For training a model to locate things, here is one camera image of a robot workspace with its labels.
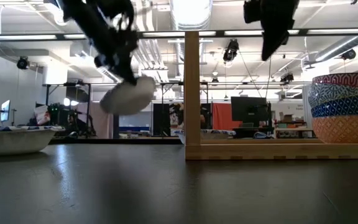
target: wooden beam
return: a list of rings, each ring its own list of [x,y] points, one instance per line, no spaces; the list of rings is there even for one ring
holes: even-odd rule
[[[185,35],[185,136],[186,146],[199,146],[200,128],[200,55],[198,31]]]
[[[358,159],[358,144],[205,144],[186,159]]]
[[[223,139],[201,140],[205,144],[322,144],[319,139]]]

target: white bowl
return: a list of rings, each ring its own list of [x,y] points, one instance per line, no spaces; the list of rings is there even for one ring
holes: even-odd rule
[[[39,152],[62,127],[0,127],[0,155]]]

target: ceiling light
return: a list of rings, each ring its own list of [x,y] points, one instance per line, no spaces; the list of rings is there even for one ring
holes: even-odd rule
[[[65,106],[69,106],[69,105],[70,105],[70,99],[65,98],[65,99],[63,100],[63,104],[64,104]]]
[[[85,34],[65,34],[63,35],[66,39],[85,39]]]
[[[200,39],[200,43],[213,43],[214,40],[204,40]],[[177,39],[177,40],[168,40],[168,44],[183,44],[185,43],[184,39]]]
[[[185,37],[185,32],[144,32],[144,37]]]
[[[200,35],[200,37],[214,36],[216,35],[216,31],[199,31],[198,35]]]
[[[358,29],[311,29],[308,34],[358,34]]]
[[[262,30],[230,30],[224,31],[224,35],[226,36],[250,36],[250,35],[262,35]],[[288,30],[290,35],[299,34],[299,30]]]
[[[0,35],[0,40],[54,40],[55,35]]]
[[[31,5],[37,4],[41,5],[44,4],[43,1],[26,1]],[[0,1],[0,6],[22,6],[25,4],[25,1]]]
[[[78,105],[78,103],[79,103],[79,102],[77,102],[77,101],[75,101],[75,100],[72,100],[72,101],[70,102],[70,105],[76,106],[76,105]]]
[[[262,35],[262,30],[231,30],[224,31],[224,35]]]

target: white sponge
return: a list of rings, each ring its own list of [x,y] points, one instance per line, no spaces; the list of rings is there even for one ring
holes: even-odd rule
[[[154,91],[155,82],[151,77],[139,77],[136,86],[122,82],[103,96],[100,107],[109,114],[137,114],[152,101]]]

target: stacked bowls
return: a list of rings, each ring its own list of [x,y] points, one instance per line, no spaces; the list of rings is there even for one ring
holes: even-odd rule
[[[325,143],[358,143],[358,73],[312,80],[309,104],[313,129]]]

